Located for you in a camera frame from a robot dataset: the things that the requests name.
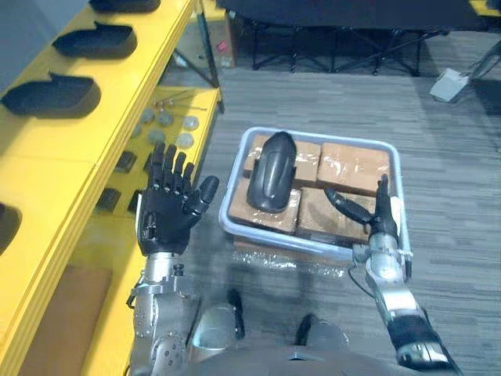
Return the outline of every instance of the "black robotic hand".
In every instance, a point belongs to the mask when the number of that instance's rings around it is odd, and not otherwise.
[[[198,190],[191,186],[193,163],[184,169],[186,154],[179,153],[172,171],[176,147],[155,146],[148,187],[138,205],[137,236],[143,255],[158,252],[182,254],[189,243],[189,230],[212,202],[219,180],[208,176]]]

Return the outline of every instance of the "brown box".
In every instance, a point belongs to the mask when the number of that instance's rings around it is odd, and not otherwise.
[[[390,178],[390,157],[382,150],[324,143],[317,183],[340,192],[376,196],[377,181],[383,174]]]
[[[235,67],[242,29],[240,22],[230,19],[227,14],[221,19],[214,17],[212,20],[209,17],[207,19],[207,29],[211,36],[212,54],[216,66],[223,68]],[[186,26],[176,48],[197,67],[208,67],[200,29],[195,20],[192,20]]]
[[[254,169],[254,161],[259,159],[261,151],[269,136],[256,136],[249,149],[247,159],[243,165],[244,176],[250,177]],[[296,155],[296,175],[294,186],[315,186],[317,170],[319,168],[321,146],[315,143],[304,143],[295,141],[297,147]]]
[[[110,282],[108,270],[66,267],[18,375],[81,374]]]
[[[374,212],[376,199],[346,193],[349,200]],[[323,190],[303,188],[297,220],[296,235],[339,245],[367,244],[369,233],[364,226],[341,214],[330,202]]]
[[[301,191],[291,190],[289,204],[285,211],[281,213],[266,213],[251,207],[247,203],[249,182],[249,179],[240,180],[229,207],[229,216],[237,222],[244,222],[256,227],[265,227],[281,233],[293,233],[296,230],[297,210],[299,209],[299,201],[301,200]]]

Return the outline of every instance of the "red label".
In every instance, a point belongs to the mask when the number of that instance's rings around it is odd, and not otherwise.
[[[225,52],[227,48],[228,48],[228,45],[226,44],[226,41],[220,41],[218,43],[218,51],[219,52]]]

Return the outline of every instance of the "black fabric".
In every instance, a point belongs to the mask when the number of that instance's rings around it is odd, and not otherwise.
[[[467,0],[217,0],[250,20],[299,27],[477,30],[481,18]]]

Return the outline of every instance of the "screw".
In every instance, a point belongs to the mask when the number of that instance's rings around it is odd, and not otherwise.
[[[176,264],[173,266],[174,268],[174,275],[176,277],[183,276],[185,273],[185,265],[184,264]]]

